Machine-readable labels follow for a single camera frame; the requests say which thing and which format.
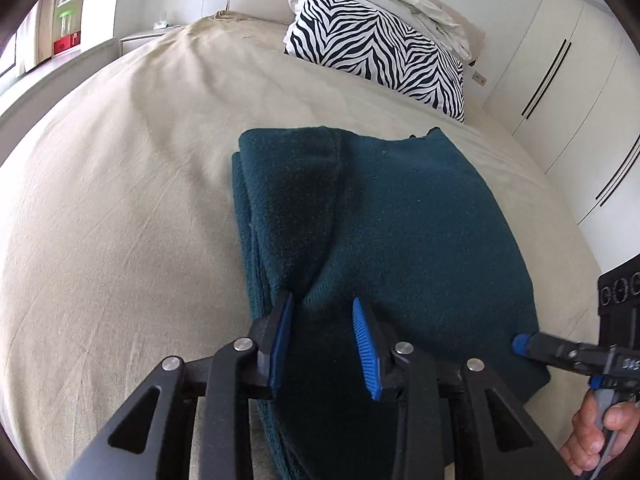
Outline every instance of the window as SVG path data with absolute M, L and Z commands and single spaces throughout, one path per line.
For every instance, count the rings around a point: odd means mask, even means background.
M 0 76 L 15 66 L 15 34 L 9 40 L 2 56 L 0 56 Z

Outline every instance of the folded towel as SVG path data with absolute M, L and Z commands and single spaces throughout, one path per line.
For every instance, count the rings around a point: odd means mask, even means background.
M 250 130 L 239 145 L 233 188 L 252 316 L 281 289 L 296 299 L 284 382 L 260 407 L 283 479 L 391 478 L 397 405 L 365 388 L 354 293 L 436 359 L 481 358 L 523 401 L 548 381 L 510 351 L 515 333 L 538 329 L 516 241 L 439 128 L 396 141 Z

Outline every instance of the bed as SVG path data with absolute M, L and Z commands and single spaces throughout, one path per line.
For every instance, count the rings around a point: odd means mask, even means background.
M 596 341 L 600 269 L 505 130 L 473 103 L 460 123 L 286 56 L 286 0 L 230 8 L 105 67 L 0 167 L 0 422 L 40 479 L 61 478 L 162 357 L 208 356 L 246 333 L 230 156 L 249 128 L 324 124 L 392 140 L 439 126 L 508 221 L 541 329 Z M 556 446 L 586 387 L 553 370 L 528 403 Z M 256 478 L 275 478 L 254 423 Z

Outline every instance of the blue cap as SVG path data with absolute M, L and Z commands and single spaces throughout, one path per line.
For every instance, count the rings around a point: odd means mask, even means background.
M 527 357 L 529 354 L 530 334 L 518 334 L 511 342 L 511 351 L 521 357 Z
M 602 383 L 604 383 L 604 377 L 601 375 L 594 375 L 589 379 L 589 387 L 592 390 L 599 390 L 602 388 Z

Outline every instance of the wardrobe door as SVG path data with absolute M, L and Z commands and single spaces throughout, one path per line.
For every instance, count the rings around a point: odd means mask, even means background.
M 569 144 L 604 88 L 622 28 L 613 16 L 584 4 L 567 50 L 514 137 L 543 171 Z
M 510 134 L 562 55 L 583 5 L 581 0 L 542 0 L 520 47 L 484 105 Z
M 640 136 L 640 56 L 625 37 L 596 103 L 547 175 L 580 222 Z
M 640 253 L 640 162 L 626 172 L 615 190 L 580 223 L 602 272 Z

